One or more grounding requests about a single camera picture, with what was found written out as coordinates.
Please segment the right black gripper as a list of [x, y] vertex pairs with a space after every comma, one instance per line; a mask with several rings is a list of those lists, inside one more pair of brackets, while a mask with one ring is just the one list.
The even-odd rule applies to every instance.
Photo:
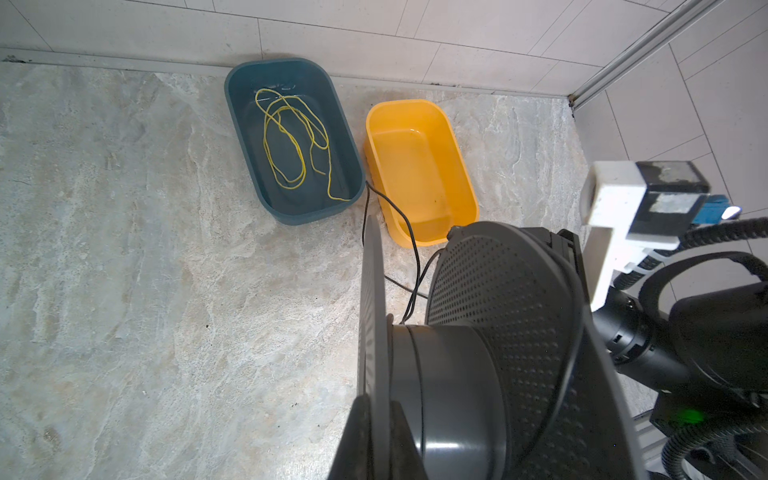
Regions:
[[575, 272], [580, 282], [582, 299], [590, 311], [589, 291], [585, 281], [583, 256], [577, 234], [567, 229], [557, 232], [544, 227], [528, 227], [527, 234], [540, 243], [552, 256], [562, 258]]

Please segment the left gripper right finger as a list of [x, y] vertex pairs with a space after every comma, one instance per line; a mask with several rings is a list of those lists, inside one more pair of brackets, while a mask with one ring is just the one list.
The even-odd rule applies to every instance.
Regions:
[[428, 479], [404, 410], [397, 401], [390, 402], [390, 478]]

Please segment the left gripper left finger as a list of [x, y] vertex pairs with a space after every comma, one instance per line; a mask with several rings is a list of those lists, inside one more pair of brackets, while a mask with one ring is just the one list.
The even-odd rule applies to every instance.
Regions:
[[371, 407], [368, 395], [362, 394], [352, 403], [327, 479], [372, 478]]

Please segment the dark grey cable spool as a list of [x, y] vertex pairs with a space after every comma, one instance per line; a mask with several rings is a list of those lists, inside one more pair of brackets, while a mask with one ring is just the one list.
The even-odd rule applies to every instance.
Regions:
[[383, 246], [364, 223], [357, 395], [373, 478], [390, 478], [390, 402], [428, 479], [644, 479], [632, 419], [574, 270], [527, 228], [452, 229], [425, 318], [386, 307]]

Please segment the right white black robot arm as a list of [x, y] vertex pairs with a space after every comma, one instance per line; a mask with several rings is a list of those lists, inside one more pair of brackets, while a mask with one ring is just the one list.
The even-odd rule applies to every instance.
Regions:
[[[764, 217], [732, 220], [689, 230], [673, 250], [644, 249], [592, 315], [616, 370], [659, 394], [650, 421], [667, 438], [661, 462], [669, 478], [687, 478], [687, 466], [711, 479], [767, 476], [767, 264], [743, 251], [673, 258], [766, 236]], [[661, 312], [673, 279], [714, 260], [744, 267], [755, 282]]]

